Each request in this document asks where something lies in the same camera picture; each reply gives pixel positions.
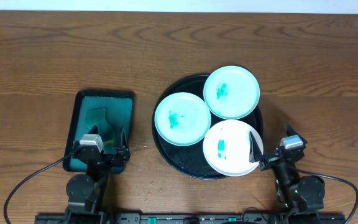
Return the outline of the white plate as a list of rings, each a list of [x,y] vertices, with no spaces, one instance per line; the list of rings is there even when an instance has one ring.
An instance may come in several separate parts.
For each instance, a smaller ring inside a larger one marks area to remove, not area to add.
[[[252,172],[259,164],[249,161],[250,133],[263,151],[262,138],[251,125],[239,120],[216,123],[203,141],[203,154],[207,163],[226,176],[238,177]]]

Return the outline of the black rectangular sponge tray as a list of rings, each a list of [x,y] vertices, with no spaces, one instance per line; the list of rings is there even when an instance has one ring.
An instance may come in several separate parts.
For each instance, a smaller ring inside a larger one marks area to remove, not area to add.
[[[81,90],[76,94],[65,154],[94,126],[106,155],[116,155],[121,137],[129,140],[135,94],[132,91]]]

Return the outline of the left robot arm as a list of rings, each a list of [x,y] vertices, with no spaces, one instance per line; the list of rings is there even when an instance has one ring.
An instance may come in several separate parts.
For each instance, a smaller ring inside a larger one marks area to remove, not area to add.
[[[86,172],[73,176],[67,183],[65,223],[114,223],[114,215],[102,208],[104,193],[113,169],[125,168],[131,156],[124,129],[116,140],[116,153],[106,154],[98,127],[94,126],[73,143],[69,156],[85,163]]]

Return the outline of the green yellow sponge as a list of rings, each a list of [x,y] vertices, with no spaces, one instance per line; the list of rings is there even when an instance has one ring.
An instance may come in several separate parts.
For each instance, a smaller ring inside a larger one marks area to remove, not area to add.
[[[90,129],[94,125],[97,125],[98,134],[101,136],[105,146],[112,145],[114,143],[114,131],[107,120],[106,108],[88,110],[85,114],[85,122],[87,127]]]

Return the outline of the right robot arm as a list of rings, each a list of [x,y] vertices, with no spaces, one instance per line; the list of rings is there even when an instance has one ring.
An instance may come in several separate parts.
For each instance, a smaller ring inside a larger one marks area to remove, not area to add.
[[[249,133],[249,161],[258,162],[261,171],[272,170],[278,198],[285,208],[271,214],[267,223],[317,223],[318,211],[324,208],[324,181],[315,175],[301,177],[295,162],[302,159],[307,140],[289,124],[285,125],[287,137],[283,138],[274,153],[263,154],[255,136]]]

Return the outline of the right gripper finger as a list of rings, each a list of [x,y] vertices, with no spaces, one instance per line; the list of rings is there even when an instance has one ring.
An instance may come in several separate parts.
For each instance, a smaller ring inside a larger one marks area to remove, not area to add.
[[[259,162],[262,158],[262,152],[252,132],[249,132],[249,142],[250,142],[249,162]]]
[[[303,136],[298,134],[288,123],[285,123],[285,130],[286,130],[286,133],[287,133],[288,137],[290,137],[290,136],[298,136],[302,140],[302,142],[304,144],[307,143],[307,140]]]

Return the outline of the mint green plate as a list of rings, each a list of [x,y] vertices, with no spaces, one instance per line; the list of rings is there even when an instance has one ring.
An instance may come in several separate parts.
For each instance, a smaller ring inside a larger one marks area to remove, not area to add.
[[[209,110],[222,119],[241,119],[259,103],[260,86],[246,68],[229,65],[215,70],[207,78],[203,98]]]
[[[195,94],[173,93],[157,105],[154,125],[166,142],[190,146],[201,141],[210,129],[211,112]]]

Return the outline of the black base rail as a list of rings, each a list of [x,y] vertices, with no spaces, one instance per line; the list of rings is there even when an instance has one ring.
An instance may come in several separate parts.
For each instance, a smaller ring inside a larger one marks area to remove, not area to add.
[[[64,223],[106,223],[106,224],[241,224],[241,223],[344,223],[344,215],[303,214],[291,216],[288,220],[274,215],[256,212],[244,215],[141,215],[138,213],[118,213],[110,217],[102,215],[50,215],[35,217],[35,224]]]

